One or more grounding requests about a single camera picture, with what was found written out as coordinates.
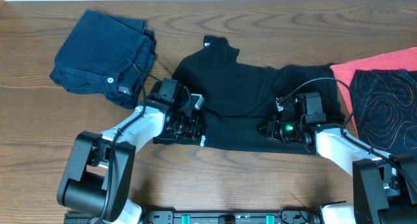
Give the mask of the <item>black t-shirt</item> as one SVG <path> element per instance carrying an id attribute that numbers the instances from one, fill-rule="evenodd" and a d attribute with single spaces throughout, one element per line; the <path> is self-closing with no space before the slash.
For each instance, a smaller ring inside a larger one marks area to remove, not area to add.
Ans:
<path id="1" fill-rule="evenodd" d="M 172 78 L 205 99 L 200 113 L 206 130 L 200 140 L 161 135 L 153 139 L 155 144 L 306 154 L 299 143 L 274 142 L 257 131 L 258 124 L 277 112 L 276 98 L 290 92 L 318 92 L 328 119 L 344 122 L 330 65 L 263 68 L 238 63 L 239 52 L 226 38 L 207 35 L 203 49 L 179 63 Z"/>

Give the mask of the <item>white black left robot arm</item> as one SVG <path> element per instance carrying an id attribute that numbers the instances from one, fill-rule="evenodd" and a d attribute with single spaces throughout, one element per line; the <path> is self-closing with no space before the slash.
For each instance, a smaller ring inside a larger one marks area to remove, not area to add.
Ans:
<path id="1" fill-rule="evenodd" d="M 89 223 L 140 223 L 142 207 L 128 198 L 134 158 L 162 133 L 200 139 L 200 95 L 183 107 L 149 100 L 111 129 L 81 132 L 75 139 L 57 191 L 57 202 L 89 214 Z"/>

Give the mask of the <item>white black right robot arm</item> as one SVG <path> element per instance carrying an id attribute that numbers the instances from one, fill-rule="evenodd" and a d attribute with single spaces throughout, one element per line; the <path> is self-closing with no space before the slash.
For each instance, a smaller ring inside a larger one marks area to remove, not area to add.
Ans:
<path id="1" fill-rule="evenodd" d="M 310 223 L 415 223 L 416 160 L 393 156 L 354 138 L 336 123 L 278 120 L 272 116 L 257 131 L 279 143 L 301 143 L 352 177 L 353 201 L 322 204 Z"/>

